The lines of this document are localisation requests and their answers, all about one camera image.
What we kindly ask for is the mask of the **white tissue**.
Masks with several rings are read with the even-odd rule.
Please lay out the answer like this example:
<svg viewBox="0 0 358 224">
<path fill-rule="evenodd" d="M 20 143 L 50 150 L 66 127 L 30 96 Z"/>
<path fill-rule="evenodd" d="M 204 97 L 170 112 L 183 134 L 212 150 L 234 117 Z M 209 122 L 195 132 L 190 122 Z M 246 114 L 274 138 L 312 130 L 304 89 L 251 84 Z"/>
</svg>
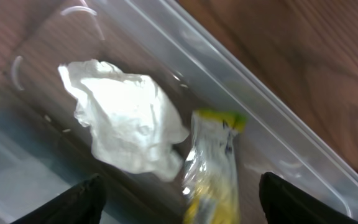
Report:
<svg viewBox="0 0 358 224">
<path fill-rule="evenodd" d="M 76 100 L 74 117 L 89 128 L 96 159 L 132 174 L 151 172 L 164 182 L 177 176 L 183 160 L 173 145 L 189 132 L 150 76 L 95 59 L 61 64 L 58 72 Z"/>
</svg>

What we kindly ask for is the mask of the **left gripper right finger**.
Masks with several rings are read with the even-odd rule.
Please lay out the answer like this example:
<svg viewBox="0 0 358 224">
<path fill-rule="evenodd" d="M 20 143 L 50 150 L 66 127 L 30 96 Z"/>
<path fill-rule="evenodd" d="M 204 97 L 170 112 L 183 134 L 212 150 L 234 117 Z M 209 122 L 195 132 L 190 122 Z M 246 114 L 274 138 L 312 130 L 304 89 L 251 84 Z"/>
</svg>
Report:
<svg viewBox="0 0 358 224">
<path fill-rule="evenodd" d="M 269 224 L 358 224 L 272 172 L 260 177 L 259 200 Z"/>
</svg>

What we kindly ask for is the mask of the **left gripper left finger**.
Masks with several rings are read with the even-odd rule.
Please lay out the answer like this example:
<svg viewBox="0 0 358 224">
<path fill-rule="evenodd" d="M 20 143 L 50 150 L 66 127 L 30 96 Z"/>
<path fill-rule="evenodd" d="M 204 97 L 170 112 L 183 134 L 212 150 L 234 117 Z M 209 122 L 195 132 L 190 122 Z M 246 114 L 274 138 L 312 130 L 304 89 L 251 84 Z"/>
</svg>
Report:
<svg viewBox="0 0 358 224">
<path fill-rule="evenodd" d="M 99 224 L 106 201 L 104 180 L 95 174 L 12 224 Z"/>
</svg>

